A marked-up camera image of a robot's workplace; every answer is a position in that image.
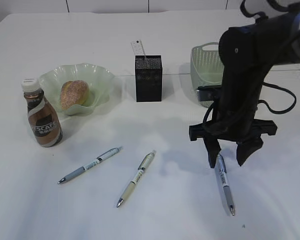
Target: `white table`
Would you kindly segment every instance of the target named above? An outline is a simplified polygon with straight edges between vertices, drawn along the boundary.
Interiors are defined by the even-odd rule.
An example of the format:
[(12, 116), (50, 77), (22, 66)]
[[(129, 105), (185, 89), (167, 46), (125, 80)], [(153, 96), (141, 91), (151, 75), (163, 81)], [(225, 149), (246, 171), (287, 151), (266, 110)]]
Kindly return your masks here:
[[(191, 47), (249, 22), (238, 11), (213, 10), (13, 14), (0, 23), (0, 240), (300, 240), (300, 71), (267, 77), (295, 92), (298, 103), (286, 115), (259, 107), (257, 117), (274, 120), (278, 132), (263, 136), (263, 148), (243, 167), (235, 160), (236, 145), (221, 142), (236, 216), (229, 216), (203, 141), (188, 136), (189, 125), (199, 123), (206, 109), (191, 94), (190, 76), (177, 73), (189, 63)], [(195, 33), (199, 26), (202, 32)], [(149, 55), (161, 54), (164, 72), (172, 73), (163, 76), (162, 102), (136, 103), (134, 77), (122, 76), (134, 74), (135, 39), (143, 40)], [(63, 141), (40, 147), (27, 122), (20, 81), (81, 62), (118, 76), (110, 101), (89, 116), (60, 115)], [(262, 98), (276, 109), (291, 103), (275, 90), (264, 89)], [(57, 185), (120, 145), (120, 154)], [(153, 163), (116, 208), (153, 149)]]

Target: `plastic basket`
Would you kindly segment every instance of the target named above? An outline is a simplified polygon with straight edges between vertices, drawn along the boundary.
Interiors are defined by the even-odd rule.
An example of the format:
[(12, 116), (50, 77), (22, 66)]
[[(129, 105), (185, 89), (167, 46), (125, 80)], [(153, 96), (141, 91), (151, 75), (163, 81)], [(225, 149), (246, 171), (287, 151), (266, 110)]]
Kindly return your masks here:
[[(218, 45), (217, 42), (209, 42), (191, 50), (190, 75), (195, 94), (199, 86), (221, 85), (224, 65), (219, 57)], [(207, 46), (215, 46), (216, 50), (208, 50)], [(211, 103), (212, 101), (200, 102), (206, 108)]]

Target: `coffee bottle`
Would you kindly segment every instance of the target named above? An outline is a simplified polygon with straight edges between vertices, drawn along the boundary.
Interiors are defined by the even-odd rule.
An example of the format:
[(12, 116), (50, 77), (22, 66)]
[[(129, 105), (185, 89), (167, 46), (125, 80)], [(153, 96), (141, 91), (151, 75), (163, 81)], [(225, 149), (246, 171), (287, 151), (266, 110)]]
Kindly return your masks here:
[(55, 109), (47, 101), (37, 79), (21, 82), (28, 105), (28, 121), (37, 142), (42, 147), (52, 147), (61, 141), (62, 129)]

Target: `glass bowl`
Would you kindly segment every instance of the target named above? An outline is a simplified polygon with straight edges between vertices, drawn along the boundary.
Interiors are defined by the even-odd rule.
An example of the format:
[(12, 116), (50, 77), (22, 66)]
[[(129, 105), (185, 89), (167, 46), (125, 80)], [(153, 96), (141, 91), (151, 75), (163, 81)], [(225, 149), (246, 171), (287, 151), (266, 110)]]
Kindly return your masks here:
[[(105, 102), (113, 90), (115, 76), (102, 66), (90, 63), (62, 65), (41, 75), (38, 80), (46, 99), (55, 111), (66, 115), (90, 114), (95, 107)], [(60, 93), (64, 83), (82, 80), (89, 85), (88, 99), (82, 104), (75, 104), (66, 110), (61, 109)]]

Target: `ballpoint pen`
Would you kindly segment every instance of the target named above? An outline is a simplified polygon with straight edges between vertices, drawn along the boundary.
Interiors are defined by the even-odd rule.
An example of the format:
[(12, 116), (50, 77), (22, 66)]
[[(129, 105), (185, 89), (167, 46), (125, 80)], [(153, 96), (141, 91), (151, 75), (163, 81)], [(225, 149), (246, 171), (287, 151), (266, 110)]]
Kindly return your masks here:
[(117, 154), (118, 152), (120, 152), (121, 149), (122, 149), (122, 146), (115, 147), (115, 148), (110, 149), (109, 151), (106, 151), (104, 154), (98, 156), (93, 162), (86, 164), (82, 167), (79, 167), (77, 170), (74, 170), (73, 172), (66, 175), (64, 178), (62, 178), (60, 181), (58, 181), (58, 184), (64, 184), (64, 183), (70, 181), (71, 179), (74, 179), (75, 177), (83, 174), (85, 171), (91, 169), (95, 165), (97, 165), (97, 164), (103, 162), (104, 160), (112, 157), (113, 155)]
[(225, 161), (224, 161), (224, 158), (222, 157), (221, 154), (218, 154), (218, 156), (216, 158), (216, 161), (217, 161), (219, 175), (220, 175), (220, 178), (221, 178), (223, 192), (224, 192), (224, 195), (225, 195), (226, 204), (228, 205), (228, 208), (229, 208), (231, 214), (234, 216), (236, 214), (235, 204), (234, 204), (234, 201), (232, 199), (232, 194), (231, 194), (231, 190), (230, 190), (230, 187), (229, 187)]
[(120, 207), (121, 204), (124, 203), (130, 196), (130, 194), (134, 191), (136, 184), (140, 180), (141, 176), (144, 174), (146, 169), (149, 167), (150, 163), (154, 159), (156, 155), (156, 151), (153, 150), (149, 154), (147, 154), (144, 159), (142, 160), (140, 166), (138, 167), (138, 171), (136, 172), (134, 178), (129, 182), (129, 185), (125, 188), (123, 194), (121, 195), (116, 207)]

